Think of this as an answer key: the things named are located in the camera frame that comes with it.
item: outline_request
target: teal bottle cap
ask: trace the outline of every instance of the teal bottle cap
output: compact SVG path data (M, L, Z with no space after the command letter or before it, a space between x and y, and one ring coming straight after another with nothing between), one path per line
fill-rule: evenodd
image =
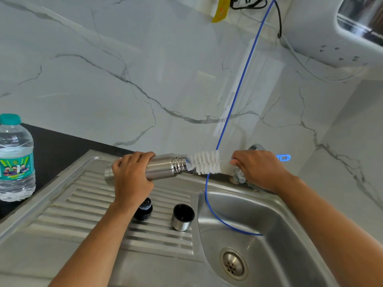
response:
M22 120L16 114L1 114L0 124L2 125L20 125Z

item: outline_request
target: hand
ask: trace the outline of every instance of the hand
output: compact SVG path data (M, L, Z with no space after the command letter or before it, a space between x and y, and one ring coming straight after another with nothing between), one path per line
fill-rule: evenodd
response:
M123 210L137 208L153 190L153 182L146 179L146 166L153 156L153 152L135 152L116 160L112 165L115 176L116 198L114 204Z
M275 193L294 178L270 151L234 151L231 158L230 164L239 167L249 182Z

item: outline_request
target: black power cord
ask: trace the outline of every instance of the black power cord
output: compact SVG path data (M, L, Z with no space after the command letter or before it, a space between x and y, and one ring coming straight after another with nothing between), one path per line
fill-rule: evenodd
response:
M261 2L265 1L265 4L261 7L256 7L257 5L259 5ZM246 4L250 3L251 0L245 0ZM274 1L275 3L275 7L276 7L276 10L278 11L278 18L279 18L279 33L278 33L278 38L281 38L282 37L282 17L281 17L281 10L279 8L279 5L276 1ZM230 4L230 7L233 9L233 10L242 10L242 9L251 9L251 10L259 10L259 9L263 9L267 6L267 0L256 0L254 3L252 4L249 4L249 5L246 5L246 6L243 6L243 7L236 7L234 8L233 7L233 3Z

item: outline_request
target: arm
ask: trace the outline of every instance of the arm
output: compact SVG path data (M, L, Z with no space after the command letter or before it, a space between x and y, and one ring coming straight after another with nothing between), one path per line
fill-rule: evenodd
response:
M383 286L383 246L305 184L268 151L235 151L231 164L290 208L338 284Z
M115 200L49 287L106 287L126 228L153 189L145 168L154 153L125 155L112 166Z

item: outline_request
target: yellow tag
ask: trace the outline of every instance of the yellow tag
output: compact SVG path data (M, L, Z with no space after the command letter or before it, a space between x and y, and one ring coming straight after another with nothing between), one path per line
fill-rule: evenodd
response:
M230 0L219 0L216 14L212 20L212 23L217 23L226 18L227 11L230 7Z

